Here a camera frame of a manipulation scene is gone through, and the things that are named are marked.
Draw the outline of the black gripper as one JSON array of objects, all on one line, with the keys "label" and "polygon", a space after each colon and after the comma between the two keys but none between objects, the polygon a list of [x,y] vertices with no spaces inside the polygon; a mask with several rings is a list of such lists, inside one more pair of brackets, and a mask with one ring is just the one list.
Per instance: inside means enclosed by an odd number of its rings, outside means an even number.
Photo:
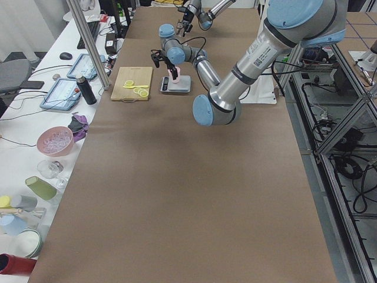
[{"label": "black gripper", "polygon": [[183,28],[187,28],[194,18],[194,13],[192,13],[187,7],[180,6],[177,8],[178,12],[183,13],[183,18],[181,20],[181,25]]},{"label": "black gripper", "polygon": [[160,63],[164,62],[167,66],[167,68],[173,68],[174,64],[168,59],[166,55],[164,55],[162,50],[150,50],[151,52],[151,59],[155,65],[156,68],[160,67]]}]

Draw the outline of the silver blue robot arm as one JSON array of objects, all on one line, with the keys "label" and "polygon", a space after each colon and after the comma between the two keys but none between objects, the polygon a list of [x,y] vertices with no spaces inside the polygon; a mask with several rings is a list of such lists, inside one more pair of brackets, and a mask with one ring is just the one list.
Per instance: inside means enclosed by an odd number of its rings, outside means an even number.
[{"label": "silver blue robot arm", "polygon": [[192,22],[194,18],[197,18],[199,28],[207,31],[213,25],[216,17],[235,2],[232,0],[218,1],[211,9],[205,11],[202,7],[202,1],[183,1],[183,4],[177,8],[178,12],[183,13],[183,17],[178,20],[176,27],[178,31],[183,32],[183,35],[185,35],[191,31]]},{"label": "silver blue robot arm", "polygon": [[269,1],[261,33],[224,79],[217,75],[204,50],[180,42],[171,24],[159,27],[161,49],[151,57],[154,62],[165,61],[174,77],[177,65],[192,63],[209,89],[194,99],[195,121],[202,126],[227,125],[241,113],[240,96],[278,55],[297,44],[321,47],[343,40],[347,10],[347,1]]}]

